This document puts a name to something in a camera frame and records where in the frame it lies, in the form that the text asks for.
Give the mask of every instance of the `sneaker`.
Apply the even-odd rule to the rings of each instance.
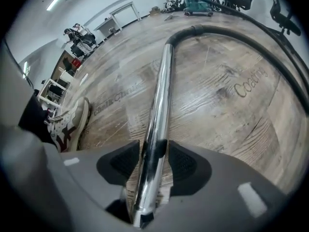
[[[47,129],[59,152],[77,151],[79,139],[90,117],[90,104],[81,97],[74,107],[62,115],[47,119]]]

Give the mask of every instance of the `green wet vacuum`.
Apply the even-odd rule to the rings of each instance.
[[[211,6],[206,3],[206,2],[202,2],[202,1],[198,1],[198,0],[184,0],[187,7],[184,9],[185,15],[192,15],[193,12],[203,12],[203,13],[207,13],[207,16],[212,16],[212,9]]]

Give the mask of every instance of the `chrome tube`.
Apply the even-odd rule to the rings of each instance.
[[[142,228],[154,218],[164,156],[168,143],[171,75],[174,47],[166,44],[158,73],[149,124],[141,153],[139,179],[132,206],[133,226]]]

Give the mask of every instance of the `shoe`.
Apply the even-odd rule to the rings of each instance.
[[[58,151],[77,151],[79,139],[90,117],[90,104],[86,97],[81,97],[74,107],[54,118],[48,117],[47,129]]]

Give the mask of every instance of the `wooden floor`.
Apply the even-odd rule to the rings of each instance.
[[[173,33],[195,24],[230,28],[274,53],[303,83],[279,46],[250,22],[225,14],[165,21],[144,18],[111,37],[76,74],[62,111],[87,96],[93,112],[82,148],[122,140],[143,142],[163,46]],[[308,120],[278,71],[241,42],[206,34],[176,49],[169,139],[202,146],[246,162],[285,193],[297,187],[308,162]],[[127,184],[132,198],[136,171]],[[166,162],[158,200],[168,201],[172,174]]]

